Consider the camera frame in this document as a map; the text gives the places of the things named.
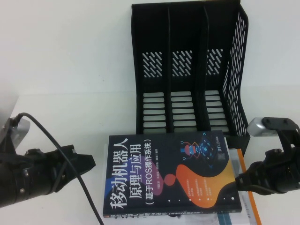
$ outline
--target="orange wave graphic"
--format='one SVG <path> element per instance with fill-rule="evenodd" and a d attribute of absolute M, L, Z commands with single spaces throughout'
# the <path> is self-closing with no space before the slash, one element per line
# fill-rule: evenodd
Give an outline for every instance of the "orange wave graphic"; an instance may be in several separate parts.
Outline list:
<path fill-rule="evenodd" d="M 220 190 L 225 185 L 235 182 L 230 161 L 225 169 L 215 177 L 202 177 L 185 165 L 179 165 L 176 170 L 176 178 L 191 201 L 201 208 L 213 207 Z"/>

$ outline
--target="book spine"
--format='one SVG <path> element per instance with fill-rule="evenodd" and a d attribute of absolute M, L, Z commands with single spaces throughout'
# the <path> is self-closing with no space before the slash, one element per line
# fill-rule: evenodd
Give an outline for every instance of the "book spine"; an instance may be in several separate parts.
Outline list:
<path fill-rule="evenodd" d="M 127 218 L 127 217 L 149 217 L 149 216 L 178 216 L 178 215 L 191 215 L 191 214 L 209 214 L 209 213 L 232 213 L 237 212 L 236 210 L 228 210 L 228 211 L 181 211 L 181 212 L 151 212 L 151 213 L 128 213 L 128 214 L 109 214 L 104 215 L 104 218 Z"/>

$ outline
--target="wire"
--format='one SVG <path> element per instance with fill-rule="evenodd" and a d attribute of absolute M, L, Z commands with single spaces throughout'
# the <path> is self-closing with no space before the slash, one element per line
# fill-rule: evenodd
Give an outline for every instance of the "wire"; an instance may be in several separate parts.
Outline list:
<path fill-rule="evenodd" d="M 58 142 L 52 137 L 52 135 L 33 117 L 31 116 L 30 114 L 28 113 L 20 113 L 18 114 L 15 118 L 14 118 L 14 122 L 16 122 L 16 125 L 20 122 L 21 118 L 23 116 L 26 116 L 28 117 L 30 120 L 32 120 L 32 122 L 34 122 L 38 128 L 41 129 L 41 131 L 49 138 L 49 140 L 55 145 L 55 147 L 58 149 L 58 151 L 60 151 L 60 153 L 62 154 L 62 156 L 65 158 L 66 162 L 69 164 L 69 166 L 71 167 L 71 169 L 74 171 L 77 179 L 79 180 L 79 183 L 81 184 L 82 188 L 83 188 L 83 191 L 86 195 L 86 197 L 88 198 L 88 201 L 90 203 L 90 206 L 92 207 L 96 217 L 97 217 L 97 220 L 99 221 L 99 223 L 101 225 L 104 225 L 96 207 L 95 207 L 95 204 L 89 194 L 89 191 L 87 189 L 87 187 L 85 186 L 85 183 L 83 181 L 83 179 L 81 178 L 81 176 L 78 174 L 78 172 L 76 171 L 75 167 L 73 166 L 73 164 L 70 162 L 70 160 L 68 159 L 68 157 L 63 153 L 62 149 L 61 149 L 61 146 L 58 144 Z"/>

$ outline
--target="white table surface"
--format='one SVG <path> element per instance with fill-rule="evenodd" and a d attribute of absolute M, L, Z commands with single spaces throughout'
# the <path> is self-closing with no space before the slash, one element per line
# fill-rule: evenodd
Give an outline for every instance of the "white table surface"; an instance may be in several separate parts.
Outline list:
<path fill-rule="evenodd" d="M 242 102 L 250 122 L 253 117 L 280 116 L 289 117 L 300 124 L 297 115 L 300 107 L 292 105 L 292 94 L 298 89 L 244 88 Z M 104 173 L 106 158 L 104 149 L 109 135 L 135 133 L 135 92 L 38 95 L 19 97 L 12 116 L 27 112 L 32 114 L 56 138 L 60 145 L 73 144 L 77 153 L 92 154 L 96 167 L 82 176 L 95 205 L 102 215 Z M 251 138 L 245 162 L 249 166 L 254 161 L 264 159 L 265 151 L 281 147 L 278 138 Z M 26 150 L 40 148 L 52 151 L 55 147 L 31 124 L 31 128 L 17 149 L 18 154 Z M 300 192 L 284 195 L 255 195 L 255 201 L 262 224 L 296 224 L 300 218 L 298 212 Z M 40 196 L 25 202 L 0 209 L 0 223 L 3 225 L 96 225 L 98 224 L 92 209 L 77 180 L 71 181 L 60 192 Z M 151 217 L 148 219 L 106 218 L 104 223 L 111 224 L 161 224 L 162 220 L 174 224 L 188 221 L 170 217 Z"/>

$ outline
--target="dark blue book cover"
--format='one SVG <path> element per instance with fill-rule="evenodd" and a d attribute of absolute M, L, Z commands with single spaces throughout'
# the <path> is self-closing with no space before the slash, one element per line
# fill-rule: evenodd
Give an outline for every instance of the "dark blue book cover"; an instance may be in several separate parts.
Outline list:
<path fill-rule="evenodd" d="M 115 135 L 104 217 L 241 212 L 222 131 Z"/>

